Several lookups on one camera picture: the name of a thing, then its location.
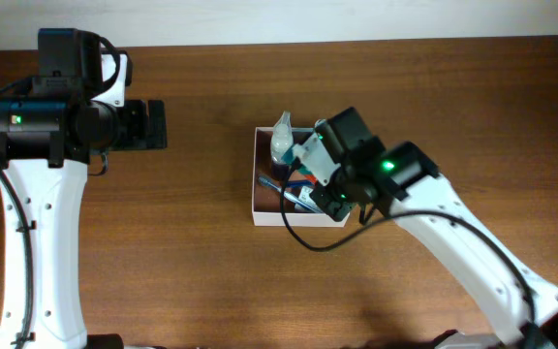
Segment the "teal mouthwash bottle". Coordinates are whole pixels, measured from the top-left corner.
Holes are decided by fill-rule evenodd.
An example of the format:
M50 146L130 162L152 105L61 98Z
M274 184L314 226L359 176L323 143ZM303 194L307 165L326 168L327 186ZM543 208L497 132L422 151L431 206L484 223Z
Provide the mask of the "teal mouthwash bottle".
M318 120L315 122L315 124L314 124L314 128L317 128L317 127L319 127L320 125L325 124L326 122L327 122L326 119L318 119Z

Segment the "Colgate toothpaste tube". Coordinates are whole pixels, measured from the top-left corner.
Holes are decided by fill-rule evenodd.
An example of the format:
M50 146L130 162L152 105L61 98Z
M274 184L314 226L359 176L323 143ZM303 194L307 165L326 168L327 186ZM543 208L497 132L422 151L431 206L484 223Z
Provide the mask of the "Colgate toothpaste tube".
M291 169L295 168L295 172L302 175L309 182L316 184L318 180L306 168L305 165L294 154L295 146L292 145L281 157L281 160Z

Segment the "green white soap box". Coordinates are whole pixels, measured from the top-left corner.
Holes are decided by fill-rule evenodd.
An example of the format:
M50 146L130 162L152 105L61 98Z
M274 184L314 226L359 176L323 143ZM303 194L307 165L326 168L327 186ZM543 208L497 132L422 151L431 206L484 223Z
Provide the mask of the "green white soap box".
M305 203L305 206L301 204L295 204L294 210L296 212L311 212L312 208L316 208L315 202L311 199L310 194L312 193L313 188L311 186L302 186L300 188L295 189L295 193L297 194L298 199Z

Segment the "purple spray bottle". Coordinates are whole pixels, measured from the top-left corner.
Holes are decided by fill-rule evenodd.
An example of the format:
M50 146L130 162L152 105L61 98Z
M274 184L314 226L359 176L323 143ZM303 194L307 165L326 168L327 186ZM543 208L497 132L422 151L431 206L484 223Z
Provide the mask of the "purple spray bottle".
M270 140L271 175L277 180L283 180L289 170L284 162L283 155L294 144L294 135L291 125L291 113L284 111L272 129Z

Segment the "blue white toothbrush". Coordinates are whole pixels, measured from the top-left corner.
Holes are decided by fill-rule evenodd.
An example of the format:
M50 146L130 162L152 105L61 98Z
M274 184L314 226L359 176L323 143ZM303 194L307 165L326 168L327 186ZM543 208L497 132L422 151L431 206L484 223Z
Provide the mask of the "blue white toothbrush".
M287 199L288 201L292 202L297 206L301 206L311 212L322 213L322 211L316 205L308 204L307 202L301 200L298 196L288 192L287 190L282 190L281 186L275 184L270 178L266 176L263 175L259 176L258 183L261 186L265 186L275 190L276 192L281 194L284 199Z

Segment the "blue disposable razor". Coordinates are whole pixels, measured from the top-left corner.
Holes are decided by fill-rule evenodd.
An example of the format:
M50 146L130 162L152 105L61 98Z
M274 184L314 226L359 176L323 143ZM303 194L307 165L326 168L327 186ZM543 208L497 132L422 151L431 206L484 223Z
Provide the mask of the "blue disposable razor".
M287 183L281 184L279 186L280 186L280 189L283 186L285 186L287 189L290 189L290 188L300 188L300 187L313 187L314 185L315 185L314 183L305 179L305 180L288 181Z

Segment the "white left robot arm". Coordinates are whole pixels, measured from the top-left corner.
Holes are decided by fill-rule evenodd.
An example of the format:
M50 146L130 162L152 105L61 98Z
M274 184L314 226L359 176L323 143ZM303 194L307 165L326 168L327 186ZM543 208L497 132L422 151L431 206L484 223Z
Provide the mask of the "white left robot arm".
M0 89L0 348L120 348L120 335L85 328L81 201L92 156L167 146L165 106L126 98L132 61L93 32L41 29L38 64L36 75Z

